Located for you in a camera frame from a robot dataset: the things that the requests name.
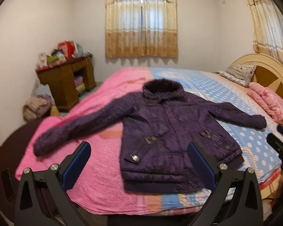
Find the jacket sleeve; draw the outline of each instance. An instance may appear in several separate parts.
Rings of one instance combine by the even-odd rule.
[[[34,144],[35,156],[48,154],[67,140],[96,133],[128,115],[134,110],[135,96],[129,93],[112,100],[104,108],[79,117],[43,133]]]
[[[199,105],[204,106],[211,115],[215,118],[229,121],[238,125],[243,125],[246,127],[262,129],[266,127],[266,120],[262,115],[249,115],[234,105],[228,102],[224,103],[214,103],[207,101],[197,95],[194,95],[192,99]]]

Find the white wall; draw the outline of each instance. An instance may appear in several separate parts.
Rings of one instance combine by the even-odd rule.
[[[74,0],[75,40],[95,57],[100,82],[122,67],[150,66],[195,70],[219,69],[219,19],[216,0],[177,0],[178,59],[105,58],[105,0]]]
[[[23,124],[38,53],[73,39],[72,0],[5,0],[0,6],[0,144]]]
[[[254,53],[254,26],[246,0],[217,0],[220,16],[220,68],[247,53]]]

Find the metal bolt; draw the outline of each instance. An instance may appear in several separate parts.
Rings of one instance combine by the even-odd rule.
[[[53,170],[53,171],[57,170],[58,168],[59,168],[58,164],[53,164],[53,165],[50,166],[50,169]]]
[[[220,164],[219,167],[221,170],[226,170],[228,168],[227,164],[224,163]]]
[[[248,172],[249,172],[249,173],[254,173],[255,170],[254,170],[253,168],[249,167],[249,168],[248,168]]]
[[[137,161],[137,162],[140,160],[140,158],[137,155],[133,155],[132,159],[133,161]]]
[[[23,173],[24,173],[24,174],[30,173],[30,168],[29,168],[29,167],[25,168],[25,169],[23,170]]]

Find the wooden headboard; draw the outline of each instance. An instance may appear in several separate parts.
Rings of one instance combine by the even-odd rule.
[[[269,87],[283,98],[283,65],[274,58],[262,54],[246,54],[232,64],[257,65],[253,82]]]

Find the desk drawer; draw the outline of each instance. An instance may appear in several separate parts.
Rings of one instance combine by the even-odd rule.
[[[80,62],[76,62],[76,63],[73,63],[72,64],[72,71],[73,72],[77,72],[79,71],[80,69],[83,69],[86,67],[86,61],[80,61]]]

